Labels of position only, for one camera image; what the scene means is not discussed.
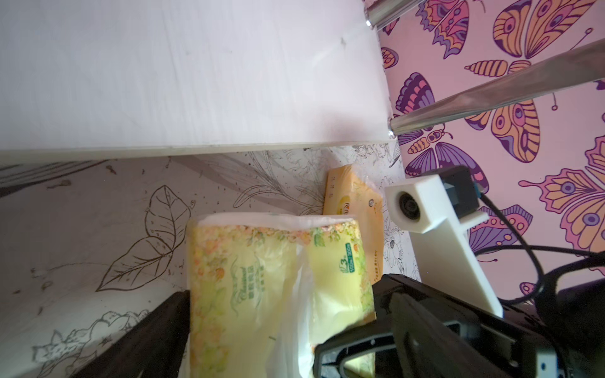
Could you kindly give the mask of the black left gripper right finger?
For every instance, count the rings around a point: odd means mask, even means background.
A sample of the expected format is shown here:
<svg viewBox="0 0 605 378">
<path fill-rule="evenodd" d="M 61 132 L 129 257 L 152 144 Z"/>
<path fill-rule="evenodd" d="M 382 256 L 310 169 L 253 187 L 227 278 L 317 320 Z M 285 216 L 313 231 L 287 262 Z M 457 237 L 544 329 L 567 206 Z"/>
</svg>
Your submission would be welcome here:
<svg viewBox="0 0 605 378">
<path fill-rule="evenodd" d="M 495 377 L 496 367 L 405 294 L 390 302 L 392 334 L 405 377 Z"/>
</svg>

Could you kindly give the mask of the yellow floral tissue pack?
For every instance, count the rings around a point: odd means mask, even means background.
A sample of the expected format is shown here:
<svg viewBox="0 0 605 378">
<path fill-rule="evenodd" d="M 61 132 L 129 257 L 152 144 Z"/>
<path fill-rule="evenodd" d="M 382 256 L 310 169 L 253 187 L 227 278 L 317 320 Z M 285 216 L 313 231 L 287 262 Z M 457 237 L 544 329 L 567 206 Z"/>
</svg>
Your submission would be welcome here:
<svg viewBox="0 0 605 378">
<path fill-rule="evenodd" d="M 319 345 L 375 318 L 351 217 L 213 214 L 187 248 L 192 377 L 309 377 Z"/>
</svg>

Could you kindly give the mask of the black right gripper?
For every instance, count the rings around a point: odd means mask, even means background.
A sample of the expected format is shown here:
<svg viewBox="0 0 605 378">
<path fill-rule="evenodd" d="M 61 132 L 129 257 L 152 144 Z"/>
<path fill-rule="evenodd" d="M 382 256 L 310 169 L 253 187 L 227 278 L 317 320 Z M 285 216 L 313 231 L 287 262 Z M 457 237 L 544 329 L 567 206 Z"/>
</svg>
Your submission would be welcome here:
<svg viewBox="0 0 605 378">
<path fill-rule="evenodd" d="M 400 274 L 373 285 L 376 319 L 316 347 L 316 377 L 352 377 L 351 362 L 375 357 L 379 377 L 405 377 L 392 334 L 394 294 L 411 296 L 496 367 L 495 377 L 602 377 L 604 283 L 559 290 L 559 275 L 533 306 L 506 305 L 501 318 Z"/>
</svg>

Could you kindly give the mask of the orange tissue pack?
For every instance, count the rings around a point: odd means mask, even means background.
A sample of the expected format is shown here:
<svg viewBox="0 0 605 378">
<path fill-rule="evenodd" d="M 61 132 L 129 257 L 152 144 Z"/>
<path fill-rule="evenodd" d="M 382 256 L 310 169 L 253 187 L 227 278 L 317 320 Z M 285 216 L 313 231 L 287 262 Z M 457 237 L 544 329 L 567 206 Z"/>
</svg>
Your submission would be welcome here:
<svg viewBox="0 0 605 378">
<path fill-rule="evenodd" d="M 324 215 L 347 215 L 359 223 L 370 282 L 383 275 L 383 195 L 358 165 L 328 171 Z"/>
</svg>

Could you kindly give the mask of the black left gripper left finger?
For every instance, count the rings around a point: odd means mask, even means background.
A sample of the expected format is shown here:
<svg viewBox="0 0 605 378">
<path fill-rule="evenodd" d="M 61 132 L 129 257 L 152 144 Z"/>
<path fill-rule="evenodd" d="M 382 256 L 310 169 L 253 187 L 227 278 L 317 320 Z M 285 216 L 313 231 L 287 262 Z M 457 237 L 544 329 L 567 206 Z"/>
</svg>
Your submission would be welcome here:
<svg viewBox="0 0 605 378">
<path fill-rule="evenodd" d="M 172 294 L 75 377 L 177 377 L 190 332 L 190 292 Z"/>
</svg>

